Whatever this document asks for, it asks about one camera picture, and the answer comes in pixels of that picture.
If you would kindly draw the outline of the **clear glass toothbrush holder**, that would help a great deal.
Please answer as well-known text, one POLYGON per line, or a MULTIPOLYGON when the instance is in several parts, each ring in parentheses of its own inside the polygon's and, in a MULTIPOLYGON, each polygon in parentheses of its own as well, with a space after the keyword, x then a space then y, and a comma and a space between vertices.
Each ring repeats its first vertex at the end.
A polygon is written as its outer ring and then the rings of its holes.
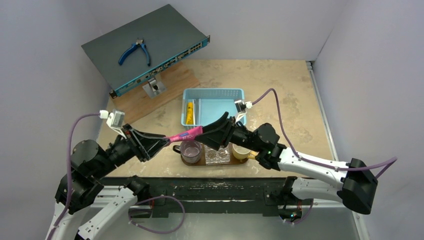
POLYGON ((227 165, 231 161, 231 152, 229 147, 220 147, 219 150, 214 150, 211 147, 204 145, 205 165, 227 165))

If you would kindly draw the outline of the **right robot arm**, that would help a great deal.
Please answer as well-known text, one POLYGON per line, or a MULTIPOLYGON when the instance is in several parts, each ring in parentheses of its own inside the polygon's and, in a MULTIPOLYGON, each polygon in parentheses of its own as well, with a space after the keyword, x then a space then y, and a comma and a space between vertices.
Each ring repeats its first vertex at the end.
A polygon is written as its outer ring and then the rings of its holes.
POLYGON ((281 189, 280 196, 288 204, 296 200, 323 199, 342 203, 359 214, 372 211, 378 186, 377 177, 362 160, 330 161, 299 153, 279 143, 280 136, 270 123, 263 123, 254 131, 236 123, 225 112, 218 120, 202 127, 196 141, 218 150, 228 144, 256 152, 256 161, 265 169, 293 172, 297 177, 281 189))

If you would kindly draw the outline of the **purple translucent cup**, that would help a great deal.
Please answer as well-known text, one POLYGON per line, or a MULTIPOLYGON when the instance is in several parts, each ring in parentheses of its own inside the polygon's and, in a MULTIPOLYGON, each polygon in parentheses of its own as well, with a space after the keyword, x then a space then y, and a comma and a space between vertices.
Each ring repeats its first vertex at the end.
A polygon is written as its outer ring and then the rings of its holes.
POLYGON ((195 140, 186 140, 174 145, 172 150, 180 154, 185 162, 195 164, 201 159, 202 145, 195 140))

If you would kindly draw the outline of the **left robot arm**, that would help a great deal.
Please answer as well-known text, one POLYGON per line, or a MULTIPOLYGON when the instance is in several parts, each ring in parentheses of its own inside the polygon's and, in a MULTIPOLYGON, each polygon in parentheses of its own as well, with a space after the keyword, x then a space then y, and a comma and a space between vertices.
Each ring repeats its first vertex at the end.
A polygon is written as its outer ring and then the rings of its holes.
POLYGON ((129 124, 122 131, 106 149, 92 139, 82 140, 70 149, 66 174, 54 196, 55 212, 46 239, 76 237, 76 220, 104 188, 101 180, 133 157, 141 162, 151 160, 171 142, 165 135, 141 132, 129 124))

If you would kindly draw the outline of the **light blue plastic basket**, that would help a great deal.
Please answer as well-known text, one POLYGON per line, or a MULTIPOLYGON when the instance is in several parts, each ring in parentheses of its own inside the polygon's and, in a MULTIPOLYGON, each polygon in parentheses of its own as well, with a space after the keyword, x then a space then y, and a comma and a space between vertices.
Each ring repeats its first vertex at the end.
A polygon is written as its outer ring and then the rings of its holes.
POLYGON ((186 129, 205 126, 218 120, 224 112, 236 116, 236 100, 244 100, 245 93, 241 88, 187 88, 182 95, 180 123, 186 129), (200 125, 186 125, 187 103, 201 99, 200 125))

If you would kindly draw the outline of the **dark wooden oval tray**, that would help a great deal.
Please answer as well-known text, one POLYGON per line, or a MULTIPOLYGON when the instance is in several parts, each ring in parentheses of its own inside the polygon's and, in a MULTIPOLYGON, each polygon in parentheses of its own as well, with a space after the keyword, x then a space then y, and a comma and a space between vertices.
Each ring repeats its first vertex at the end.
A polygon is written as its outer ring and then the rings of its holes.
POLYGON ((229 163, 229 164, 223 164, 223 165, 206 165, 206 164, 205 164, 205 150, 204 150, 204 147, 202 148, 202 151, 201 151, 201 158, 200 158, 200 160, 199 160, 198 162, 194 163, 194 164, 189 164, 189 163, 185 162, 185 161, 182 159, 182 157, 180 157, 180 158, 181 158, 181 161, 182 161, 185 165, 187 165, 187 166, 192 166, 192 167, 238 166, 238 165, 243 165, 243 164, 245 164, 245 163, 249 160, 249 159, 242 159, 242 160, 236 159, 236 158, 233 156, 233 154, 232 154, 232 149, 231 149, 231 147, 229 147, 229 150, 230 150, 230 154, 231 154, 231 156, 230 156, 230 163, 229 163))

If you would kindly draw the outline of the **yellow mug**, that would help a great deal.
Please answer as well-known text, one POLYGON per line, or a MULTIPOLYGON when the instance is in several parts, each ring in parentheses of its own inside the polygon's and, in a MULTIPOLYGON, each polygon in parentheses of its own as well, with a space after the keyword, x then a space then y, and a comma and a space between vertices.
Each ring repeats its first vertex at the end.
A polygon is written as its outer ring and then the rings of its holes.
POLYGON ((238 160, 244 160, 244 159, 252 159, 254 160, 256 156, 258 155, 257 152, 252 151, 250 149, 247 149, 242 146, 238 146, 236 144, 232 144, 231 151, 233 156, 238 160))

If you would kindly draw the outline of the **yellow toothpaste tube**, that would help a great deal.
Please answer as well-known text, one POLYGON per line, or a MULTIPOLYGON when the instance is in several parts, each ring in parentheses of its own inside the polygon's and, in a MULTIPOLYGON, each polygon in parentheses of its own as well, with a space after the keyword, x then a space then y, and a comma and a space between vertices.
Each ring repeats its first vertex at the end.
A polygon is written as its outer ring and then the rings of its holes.
POLYGON ((186 106, 186 119, 185 124, 186 125, 193 125, 195 122, 194 117, 194 104, 192 101, 189 101, 186 106))

